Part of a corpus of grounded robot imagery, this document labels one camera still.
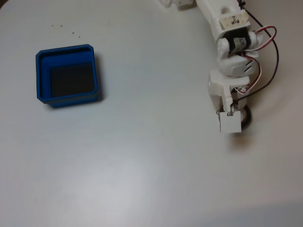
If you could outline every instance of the wheel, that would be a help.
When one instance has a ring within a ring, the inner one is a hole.
[[[242,130],[246,129],[251,122],[251,111],[250,111],[250,108],[248,107],[248,105],[244,106],[243,111],[245,112],[245,117],[241,121]]]

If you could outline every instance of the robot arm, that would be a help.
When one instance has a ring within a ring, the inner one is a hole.
[[[173,2],[177,7],[193,5],[193,0],[159,0],[165,7]],[[244,50],[260,45],[262,36],[250,31],[249,15],[239,7],[236,0],[196,0],[197,6],[209,22],[217,43],[218,69],[210,71],[208,91],[218,102],[222,98],[223,110],[219,113],[221,132],[241,132],[241,111],[246,99],[241,100],[236,108],[233,104],[232,91],[237,89],[238,98],[248,94],[250,78],[260,66],[258,51],[243,54]]]

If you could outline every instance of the cable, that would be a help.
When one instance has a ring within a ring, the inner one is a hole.
[[[247,56],[247,55],[244,55],[244,57],[247,58],[247,59],[250,60],[250,61],[255,61],[255,62],[258,64],[259,73],[258,73],[258,76],[257,76],[257,78],[255,79],[255,81],[246,89],[245,92],[242,92],[242,91],[238,90],[237,88],[235,88],[235,90],[236,90],[238,93],[242,94],[242,95],[244,95],[244,94],[246,94],[247,92],[249,92],[249,91],[256,85],[256,83],[259,81],[259,79],[261,78],[261,75],[262,75],[262,68],[261,68],[260,63],[259,63],[255,58],[253,58],[253,57],[250,57],[250,56]]]
[[[275,33],[273,34],[273,36],[271,37],[271,38],[269,38],[269,40],[267,40],[263,45],[261,45],[260,47],[257,47],[257,48],[255,48],[255,49],[248,49],[248,50],[244,50],[244,51],[246,51],[246,52],[249,52],[249,51],[259,51],[259,50],[262,50],[264,47],[266,47],[268,44],[270,44],[273,40],[274,40],[274,38],[275,38],[275,36],[276,36],[276,34],[277,34],[277,29],[276,29],[276,27],[275,26],[264,26],[264,27],[262,27],[262,28],[260,28],[260,29],[258,29],[257,31],[255,31],[255,33],[257,34],[257,33],[260,33],[260,32],[262,32],[262,31],[264,31],[265,29],[268,29],[268,28],[274,28],[275,29]]]
[[[263,25],[262,25],[262,24],[261,24],[261,23],[260,23],[260,22],[259,22],[259,21],[258,21],[258,20],[249,12],[249,11],[247,11],[247,9],[244,8],[245,2],[242,2],[242,0],[238,0],[238,3],[239,3],[240,8],[246,10],[246,12],[248,13],[248,15],[249,15],[251,18],[253,18],[253,19],[257,22],[257,24],[258,24],[260,27],[264,27],[264,26],[263,26]],[[265,32],[267,33],[267,35],[268,35],[270,38],[272,37],[271,34],[270,34],[266,29],[265,29]],[[273,76],[271,77],[271,79],[269,80],[269,82],[268,82],[266,85],[264,85],[263,87],[259,88],[258,90],[254,91],[254,92],[252,92],[252,93],[250,93],[250,94],[248,94],[248,95],[246,95],[246,96],[243,96],[243,97],[241,97],[241,98],[235,99],[235,100],[233,101],[233,103],[231,104],[231,106],[237,104],[240,100],[245,99],[245,98],[248,98],[248,97],[250,97],[250,96],[256,94],[257,92],[263,90],[263,89],[266,88],[266,87],[273,81],[273,79],[275,78],[276,72],[277,72],[278,66],[279,66],[279,58],[280,58],[280,57],[279,57],[279,49],[278,49],[278,46],[277,46],[275,40],[273,40],[272,42],[273,42],[273,44],[274,44],[274,46],[275,46],[275,49],[276,49],[276,67],[275,67],[275,71],[274,71],[274,73],[273,73]]]

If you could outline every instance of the black wire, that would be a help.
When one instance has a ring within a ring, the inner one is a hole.
[[[239,6],[240,6],[240,8],[246,10],[246,12],[248,13],[248,15],[249,15],[251,18],[253,18],[253,19],[257,22],[257,24],[258,24],[260,27],[263,27],[263,25],[262,25],[262,24],[261,24],[261,23],[260,23],[260,22],[259,22],[259,21],[258,21],[258,20],[249,12],[249,11],[247,11],[247,9],[244,8],[244,5],[245,5],[245,2],[242,2],[242,0],[239,0]],[[266,32],[267,35],[271,38],[271,34],[270,34],[266,29],[265,29],[265,32]],[[231,106],[237,104],[237,102],[239,102],[240,100],[245,99],[245,98],[248,98],[248,97],[254,95],[255,93],[257,93],[257,92],[263,90],[263,89],[266,88],[266,87],[273,81],[273,79],[275,78],[276,72],[277,72],[278,66],[279,66],[279,59],[280,59],[280,56],[279,56],[279,49],[278,49],[278,46],[277,46],[275,40],[273,40],[272,42],[274,43],[275,48],[276,48],[276,68],[275,68],[275,71],[274,71],[273,76],[271,77],[271,79],[269,80],[269,82],[268,82],[266,85],[264,85],[263,87],[259,88],[258,90],[254,91],[254,92],[252,92],[252,93],[250,93],[250,94],[248,94],[248,95],[246,95],[246,96],[243,96],[243,97],[241,97],[241,98],[235,99],[235,100],[233,101],[233,103],[231,104]]]

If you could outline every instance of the blue plastic bin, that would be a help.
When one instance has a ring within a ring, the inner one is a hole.
[[[88,44],[36,55],[37,98],[52,107],[98,100],[94,48]]]

